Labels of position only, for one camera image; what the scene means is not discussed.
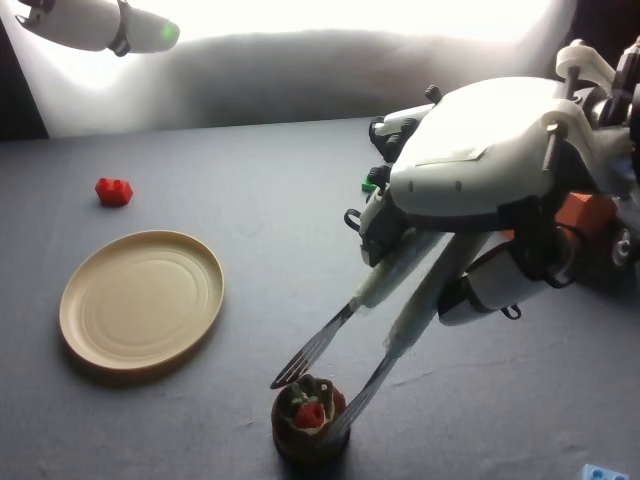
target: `green light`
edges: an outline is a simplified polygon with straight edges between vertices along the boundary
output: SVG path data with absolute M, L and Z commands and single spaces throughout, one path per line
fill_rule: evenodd
M 172 43 L 176 40 L 178 32 L 179 30 L 174 24 L 167 23 L 164 27 L 162 27 L 162 39 L 165 41 L 165 43 Z

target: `round plate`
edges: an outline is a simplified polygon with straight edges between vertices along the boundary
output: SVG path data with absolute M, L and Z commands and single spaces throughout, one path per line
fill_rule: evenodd
M 91 255 L 60 304 L 69 346 L 110 370 L 137 370 L 184 353 L 209 330 L 224 294 L 222 269 L 195 238 L 141 232 Z

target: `table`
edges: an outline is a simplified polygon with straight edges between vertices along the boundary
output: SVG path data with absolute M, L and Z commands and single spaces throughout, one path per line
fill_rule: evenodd
M 593 463 L 640 473 L 638 301 L 574 286 L 512 322 L 434 322 L 355 424 L 340 462 L 289 468 L 271 443 L 268 386 L 367 267 L 342 215 L 379 155 L 367 120 L 0 145 L 0 472 L 7 480 L 549 479 Z M 135 194 L 101 208 L 93 186 Z M 225 271 L 212 335 L 179 370 L 99 380 L 58 328 L 75 268 L 123 235 L 173 229 Z M 432 254 L 352 319 L 313 373 L 348 398 Z

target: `strawberry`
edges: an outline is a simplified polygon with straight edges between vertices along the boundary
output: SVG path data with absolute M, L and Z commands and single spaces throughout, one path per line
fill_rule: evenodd
M 297 428 L 317 428 L 324 423 L 324 408 L 318 402 L 307 402 L 300 405 L 293 419 Z

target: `light blue lego brick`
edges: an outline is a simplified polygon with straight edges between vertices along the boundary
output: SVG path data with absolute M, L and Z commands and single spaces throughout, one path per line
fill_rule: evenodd
M 587 464 L 582 469 L 582 480 L 629 480 L 629 475 Z

